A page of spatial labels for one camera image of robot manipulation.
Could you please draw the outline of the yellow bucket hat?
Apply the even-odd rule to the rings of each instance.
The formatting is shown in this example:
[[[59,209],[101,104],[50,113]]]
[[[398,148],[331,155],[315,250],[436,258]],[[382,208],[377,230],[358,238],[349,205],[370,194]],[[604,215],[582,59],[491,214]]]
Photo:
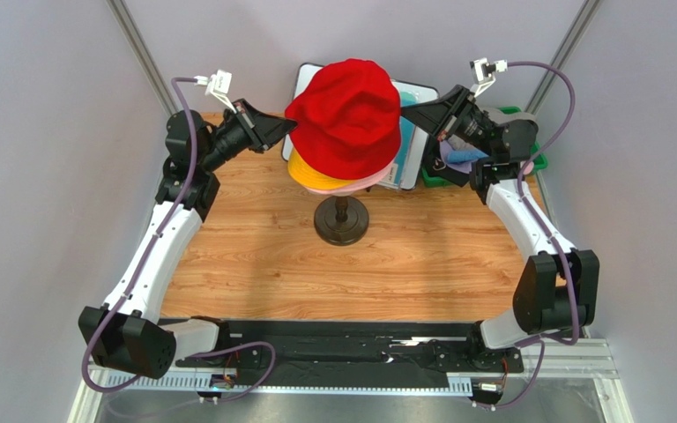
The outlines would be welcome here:
[[[338,179],[318,172],[301,157],[295,147],[287,161],[287,172],[295,182],[307,189],[341,189],[355,182],[355,180]]]

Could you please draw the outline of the red hat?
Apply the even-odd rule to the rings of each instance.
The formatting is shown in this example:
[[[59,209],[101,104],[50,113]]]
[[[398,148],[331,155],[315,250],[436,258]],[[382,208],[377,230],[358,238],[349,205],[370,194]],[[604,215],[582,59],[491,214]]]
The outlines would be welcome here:
[[[349,58],[324,66],[286,107],[293,148],[315,170],[355,180],[385,169],[400,147],[401,100],[379,64]]]

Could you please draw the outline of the pink bucket hat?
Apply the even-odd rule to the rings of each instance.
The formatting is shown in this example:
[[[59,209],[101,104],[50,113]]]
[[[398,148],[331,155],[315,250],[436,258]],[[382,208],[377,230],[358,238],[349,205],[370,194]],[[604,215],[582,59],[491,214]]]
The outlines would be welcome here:
[[[360,179],[356,182],[349,183],[348,185],[336,189],[313,189],[306,187],[308,192],[318,195],[350,195],[361,189],[371,188],[374,185],[377,185],[380,182],[387,182],[390,178],[394,177],[398,170],[398,165],[394,162],[391,162],[385,169],[380,172],[373,174],[369,177]]]

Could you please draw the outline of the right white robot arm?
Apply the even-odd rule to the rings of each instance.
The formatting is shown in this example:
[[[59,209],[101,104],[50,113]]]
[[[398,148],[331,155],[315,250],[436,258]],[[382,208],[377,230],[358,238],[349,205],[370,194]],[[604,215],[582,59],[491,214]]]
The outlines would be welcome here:
[[[558,339],[564,330],[577,338],[595,318],[600,262],[592,250],[578,249],[558,232],[524,179],[537,123],[480,108],[461,85],[440,99],[404,106],[401,115],[438,141],[457,137],[484,152],[472,164],[470,186],[524,259],[511,308],[480,322],[474,338],[488,350]]]

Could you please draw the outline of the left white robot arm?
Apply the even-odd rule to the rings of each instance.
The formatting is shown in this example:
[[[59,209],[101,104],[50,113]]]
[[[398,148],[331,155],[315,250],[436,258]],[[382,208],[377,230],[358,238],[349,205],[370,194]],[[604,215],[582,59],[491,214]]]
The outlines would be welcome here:
[[[88,363],[133,379],[160,379],[177,361],[216,350],[224,322],[196,316],[162,325],[161,305],[216,199],[215,171],[241,152],[268,151],[296,127],[296,121],[258,111],[246,100],[236,100],[219,124],[194,110],[168,118],[168,156],[144,238],[113,291],[78,318]]]

